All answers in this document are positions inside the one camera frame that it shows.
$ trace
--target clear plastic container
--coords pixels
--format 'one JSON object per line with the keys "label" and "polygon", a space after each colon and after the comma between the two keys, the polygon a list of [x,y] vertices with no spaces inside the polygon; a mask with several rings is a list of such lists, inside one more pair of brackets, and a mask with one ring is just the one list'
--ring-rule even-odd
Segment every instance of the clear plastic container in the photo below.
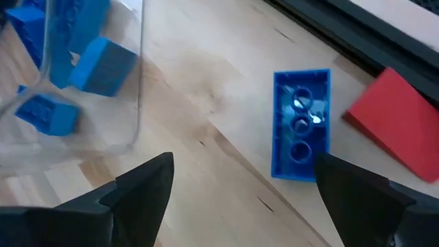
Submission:
{"label": "clear plastic container", "polygon": [[[35,7],[41,8],[37,5],[42,1],[25,2],[34,3]],[[75,15],[82,11],[84,3],[90,6],[94,2],[95,0],[46,0],[44,49],[39,70],[17,34],[15,30],[17,27],[6,25],[1,31],[0,174],[2,176],[47,169],[75,159],[86,160],[96,156],[122,153],[136,141],[142,98],[143,0],[109,0],[108,11],[99,29],[100,37],[105,37],[137,55],[132,70],[114,97],[81,91],[78,87],[70,85],[70,81],[66,81],[68,86],[63,89],[51,82],[53,79],[51,72],[60,70],[59,63],[56,62],[59,59],[57,58],[60,53],[59,44],[62,43],[59,37],[63,35],[62,32],[72,34],[73,26],[79,23],[79,17]],[[90,14],[88,17],[85,16],[83,15],[82,18],[89,19],[82,20],[82,23],[90,23],[90,26],[99,18]],[[88,25],[75,27],[75,30],[80,30],[74,34],[75,38],[78,39],[78,33],[90,36],[86,28]],[[90,43],[87,38],[85,41],[80,37],[79,39],[80,42],[86,42],[88,45]],[[79,64],[81,57],[85,57],[86,51],[86,49],[81,51],[81,54],[69,51],[72,55],[71,64],[73,66]],[[107,71],[102,73],[109,76],[117,73],[114,71],[115,68],[107,68]],[[25,85],[27,89],[18,94],[19,85]],[[66,136],[43,134],[34,125],[18,118],[17,110],[25,102],[34,99],[35,95],[61,97],[78,106],[80,114],[73,133]]]}

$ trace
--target black frame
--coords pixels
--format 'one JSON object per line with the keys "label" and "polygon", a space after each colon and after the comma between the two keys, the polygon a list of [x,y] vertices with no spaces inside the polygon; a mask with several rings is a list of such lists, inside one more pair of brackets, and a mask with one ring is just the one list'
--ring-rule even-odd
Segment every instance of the black frame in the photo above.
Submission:
{"label": "black frame", "polygon": [[373,76],[392,67],[439,108],[439,53],[348,0],[264,0]]}

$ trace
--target red wedge block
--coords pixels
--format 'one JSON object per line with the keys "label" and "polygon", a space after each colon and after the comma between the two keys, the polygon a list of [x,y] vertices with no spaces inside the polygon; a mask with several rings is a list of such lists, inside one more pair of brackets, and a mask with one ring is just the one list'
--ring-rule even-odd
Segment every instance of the red wedge block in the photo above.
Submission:
{"label": "red wedge block", "polygon": [[423,180],[439,178],[439,112],[387,68],[344,115]]}

